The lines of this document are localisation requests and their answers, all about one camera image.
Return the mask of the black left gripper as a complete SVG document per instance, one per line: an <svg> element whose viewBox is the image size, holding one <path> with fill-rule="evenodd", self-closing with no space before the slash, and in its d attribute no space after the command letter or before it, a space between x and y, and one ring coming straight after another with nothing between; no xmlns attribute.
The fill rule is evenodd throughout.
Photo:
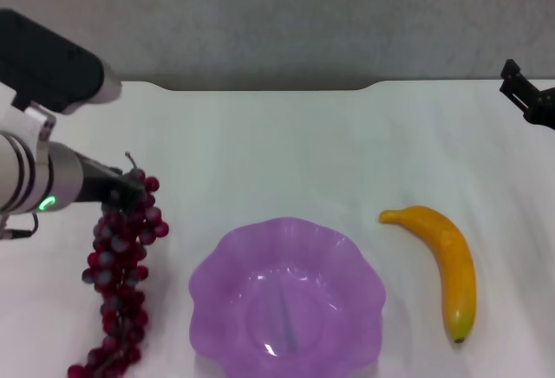
<svg viewBox="0 0 555 378"><path fill-rule="evenodd" d="M82 187L78 203L101 203L103 213L130 213L138 209L146 195L145 174L138 168L124 173L86 156L78 156L82 167Z"/></svg>

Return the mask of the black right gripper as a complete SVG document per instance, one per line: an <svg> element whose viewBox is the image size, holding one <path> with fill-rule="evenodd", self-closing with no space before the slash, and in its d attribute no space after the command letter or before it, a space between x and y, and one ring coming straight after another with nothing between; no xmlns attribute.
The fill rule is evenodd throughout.
<svg viewBox="0 0 555 378"><path fill-rule="evenodd" d="M506 60L500 76L499 91L524 113L528 123L555 129L554 88L539 91L513 59Z"/></svg>

